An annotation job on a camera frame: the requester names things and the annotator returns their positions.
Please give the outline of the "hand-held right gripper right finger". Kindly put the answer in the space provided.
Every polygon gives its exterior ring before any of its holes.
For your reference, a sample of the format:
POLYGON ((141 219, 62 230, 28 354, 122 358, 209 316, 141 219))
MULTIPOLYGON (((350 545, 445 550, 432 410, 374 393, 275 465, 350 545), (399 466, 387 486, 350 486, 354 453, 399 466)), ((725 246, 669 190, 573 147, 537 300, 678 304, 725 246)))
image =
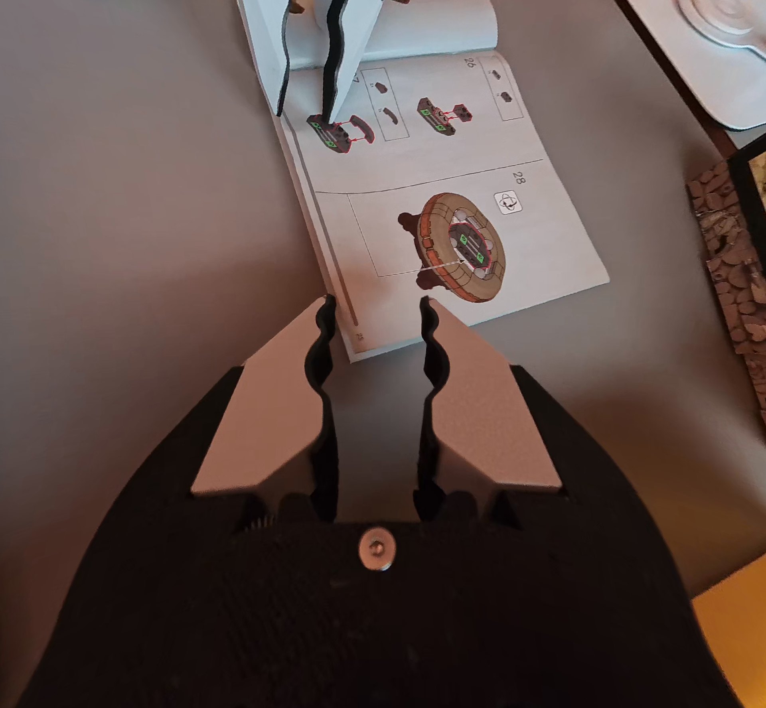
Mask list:
POLYGON ((435 298, 419 304, 430 391, 417 461, 415 508, 436 518, 452 493, 479 517, 506 491, 558 495, 563 484, 512 367, 435 298))

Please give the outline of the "instruction booklet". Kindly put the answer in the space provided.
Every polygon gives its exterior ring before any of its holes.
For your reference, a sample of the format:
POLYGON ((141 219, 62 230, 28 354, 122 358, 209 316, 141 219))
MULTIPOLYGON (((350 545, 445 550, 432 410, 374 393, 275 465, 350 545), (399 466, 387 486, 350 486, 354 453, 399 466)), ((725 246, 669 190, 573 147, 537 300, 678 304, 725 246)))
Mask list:
POLYGON ((286 45, 273 122, 350 362, 420 340, 426 294, 471 326, 609 282, 490 0, 383 0, 331 123, 313 0, 290 0, 286 45))

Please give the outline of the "grey desk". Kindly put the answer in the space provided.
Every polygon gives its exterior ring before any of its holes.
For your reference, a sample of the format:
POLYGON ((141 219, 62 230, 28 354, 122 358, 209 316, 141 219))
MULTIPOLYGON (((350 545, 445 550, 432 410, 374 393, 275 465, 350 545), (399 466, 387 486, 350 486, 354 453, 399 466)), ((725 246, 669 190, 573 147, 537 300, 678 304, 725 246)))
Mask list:
MULTIPOLYGON (((601 288, 478 327, 624 469, 696 592, 764 551, 764 441, 685 180, 718 156, 613 0, 492 0, 601 288)), ((2 0, 2 599, 324 291, 233 0, 2 0)))

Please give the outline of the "white document stand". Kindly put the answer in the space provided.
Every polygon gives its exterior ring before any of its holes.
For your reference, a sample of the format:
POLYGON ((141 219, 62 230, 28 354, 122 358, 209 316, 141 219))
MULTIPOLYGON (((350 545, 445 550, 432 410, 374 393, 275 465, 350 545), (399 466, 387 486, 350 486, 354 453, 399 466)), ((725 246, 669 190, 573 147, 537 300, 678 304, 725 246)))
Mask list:
POLYGON ((724 128, 765 122, 765 0, 627 0, 724 128))

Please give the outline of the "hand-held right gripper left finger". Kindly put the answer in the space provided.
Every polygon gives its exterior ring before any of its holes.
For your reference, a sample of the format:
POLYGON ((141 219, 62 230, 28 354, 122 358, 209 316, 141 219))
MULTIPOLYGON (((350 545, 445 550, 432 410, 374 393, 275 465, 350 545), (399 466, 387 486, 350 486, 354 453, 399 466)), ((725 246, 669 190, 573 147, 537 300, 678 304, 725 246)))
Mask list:
POLYGON ((195 497, 247 494, 276 514, 305 495, 320 520, 335 520, 339 458, 330 397, 336 299, 313 301, 242 365, 191 486, 195 497))

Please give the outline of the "black bamboo set box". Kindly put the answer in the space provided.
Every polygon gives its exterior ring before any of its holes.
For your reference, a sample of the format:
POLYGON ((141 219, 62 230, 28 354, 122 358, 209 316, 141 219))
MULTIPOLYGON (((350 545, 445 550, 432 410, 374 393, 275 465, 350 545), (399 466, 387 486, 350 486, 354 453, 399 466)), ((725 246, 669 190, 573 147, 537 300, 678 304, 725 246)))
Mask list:
POLYGON ((765 420, 765 136, 686 189, 725 329, 765 420))

